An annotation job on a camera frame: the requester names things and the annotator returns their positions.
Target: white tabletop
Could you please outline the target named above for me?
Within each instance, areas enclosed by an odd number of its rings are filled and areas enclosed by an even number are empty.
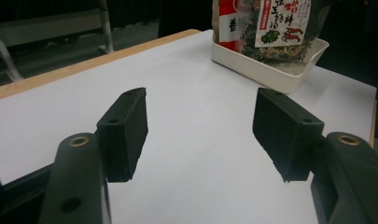
[[[211,60],[212,31],[0,100],[3,184],[93,133],[120,94],[147,88],[148,136],[133,180],[110,184],[114,223],[316,223],[311,178],[284,183],[252,134],[259,84]],[[369,140],[374,87],[315,67],[289,95],[324,135]]]

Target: wooden table edge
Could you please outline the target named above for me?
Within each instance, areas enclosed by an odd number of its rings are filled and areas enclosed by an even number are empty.
[[[100,57],[89,59],[81,63],[75,63],[75,64],[68,65],[66,67],[56,69],[56,70],[53,70],[53,71],[50,71],[41,75],[28,77],[24,80],[20,80],[17,82],[6,84],[4,86],[0,86],[0,99],[6,98],[8,96],[11,96],[11,95],[23,92],[23,91],[28,91],[35,87],[45,85],[47,83],[53,82],[55,80],[58,80],[64,77],[72,76],[76,73],[91,69],[93,67],[96,67],[105,63],[110,63],[115,60],[128,57],[130,55],[145,51],[147,49],[156,48],[157,46],[173,42],[177,39],[181,39],[190,35],[198,34],[199,32],[200,32],[199,30],[186,30],[180,33],[176,33],[173,35],[168,35],[162,38],[151,40],[146,43],[139,44],[139,45],[127,48],[127,49],[118,50],[113,53],[109,53]]]

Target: dark floor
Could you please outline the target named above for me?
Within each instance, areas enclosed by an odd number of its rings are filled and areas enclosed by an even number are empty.
[[[330,47],[317,65],[377,88],[378,138],[378,12],[369,10],[362,1],[354,7],[352,1],[344,1],[330,9],[320,35]]]

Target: white label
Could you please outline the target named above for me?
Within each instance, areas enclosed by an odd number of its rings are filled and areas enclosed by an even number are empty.
[[[256,48],[300,45],[311,11],[311,0],[261,0]]]

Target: white basket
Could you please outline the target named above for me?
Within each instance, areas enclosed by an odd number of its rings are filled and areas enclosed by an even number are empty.
[[[317,38],[304,58],[304,61],[308,62],[305,66],[271,67],[213,42],[212,60],[257,81],[263,86],[282,93],[291,93],[311,72],[328,46],[328,42]]]

